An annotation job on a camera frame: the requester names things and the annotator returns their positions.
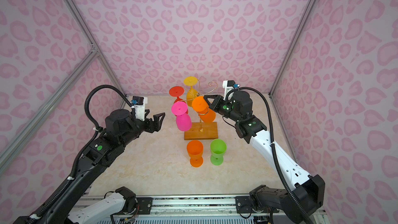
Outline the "orange wine glass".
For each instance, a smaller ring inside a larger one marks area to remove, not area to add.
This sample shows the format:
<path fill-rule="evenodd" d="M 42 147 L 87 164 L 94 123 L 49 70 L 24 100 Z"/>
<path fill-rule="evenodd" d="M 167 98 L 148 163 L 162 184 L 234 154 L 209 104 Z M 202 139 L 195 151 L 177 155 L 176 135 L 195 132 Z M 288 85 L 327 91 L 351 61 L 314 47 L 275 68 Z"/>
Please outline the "orange wine glass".
<path fill-rule="evenodd" d="M 190 164 L 194 168 L 199 168 L 203 164 L 203 144 L 198 140 L 190 141 L 187 145 L 188 156 L 190 157 Z"/>
<path fill-rule="evenodd" d="M 209 108 L 203 96 L 197 96 L 192 101 L 192 108 L 198 113 L 200 119 L 205 123 L 211 123 L 216 118 L 216 113 Z"/>

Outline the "green wine glass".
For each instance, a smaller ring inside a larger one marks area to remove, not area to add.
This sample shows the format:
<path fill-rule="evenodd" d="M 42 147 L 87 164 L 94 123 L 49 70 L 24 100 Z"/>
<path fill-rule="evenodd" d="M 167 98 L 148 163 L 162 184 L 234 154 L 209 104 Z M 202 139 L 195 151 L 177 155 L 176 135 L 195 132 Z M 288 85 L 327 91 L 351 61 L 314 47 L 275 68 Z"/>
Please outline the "green wine glass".
<path fill-rule="evenodd" d="M 211 163 L 215 166 L 220 166 L 223 163 L 223 157 L 226 151 L 227 151 L 227 145 L 223 140 L 221 139 L 213 140 L 210 143 Z"/>

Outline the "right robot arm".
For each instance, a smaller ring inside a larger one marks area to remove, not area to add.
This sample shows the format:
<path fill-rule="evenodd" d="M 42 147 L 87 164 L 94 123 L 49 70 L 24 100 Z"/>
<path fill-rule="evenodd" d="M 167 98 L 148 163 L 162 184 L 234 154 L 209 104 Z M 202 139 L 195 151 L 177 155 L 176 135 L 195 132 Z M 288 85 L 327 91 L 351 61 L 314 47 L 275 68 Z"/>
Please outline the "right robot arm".
<path fill-rule="evenodd" d="M 323 205 L 325 181 L 312 176 L 295 162 L 275 141 L 272 120 L 266 126 L 253 112 L 248 93 L 251 88 L 233 89 L 225 96 L 206 95 L 211 110 L 234 121 L 239 138 L 251 145 L 276 171 L 283 188 L 261 185 L 249 193 L 249 208 L 254 212 L 269 212 L 273 220 L 275 210 L 281 210 L 295 224 L 311 224 L 311 215 Z"/>

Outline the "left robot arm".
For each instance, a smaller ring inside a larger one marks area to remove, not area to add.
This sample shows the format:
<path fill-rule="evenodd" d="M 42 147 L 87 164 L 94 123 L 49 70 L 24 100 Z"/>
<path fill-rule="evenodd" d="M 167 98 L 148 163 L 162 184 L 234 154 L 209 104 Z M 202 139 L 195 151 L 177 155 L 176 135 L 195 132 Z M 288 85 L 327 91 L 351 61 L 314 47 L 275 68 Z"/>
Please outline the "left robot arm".
<path fill-rule="evenodd" d="M 126 146 L 143 132 L 160 131 L 165 113 L 153 118 L 136 119 L 126 109 L 113 111 L 105 119 L 104 134 L 88 142 L 77 156 L 72 175 L 30 216 L 20 216 L 17 224 L 77 224 L 80 217 L 70 213 L 89 186 L 124 152 Z"/>

